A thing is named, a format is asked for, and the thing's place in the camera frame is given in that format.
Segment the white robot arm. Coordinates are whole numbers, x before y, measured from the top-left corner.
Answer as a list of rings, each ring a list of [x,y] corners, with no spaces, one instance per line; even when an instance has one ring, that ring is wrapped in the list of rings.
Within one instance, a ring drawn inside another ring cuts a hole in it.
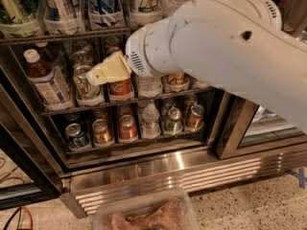
[[[133,33],[86,75],[101,85],[186,73],[307,132],[307,48],[281,30],[272,0],[190,0]]]

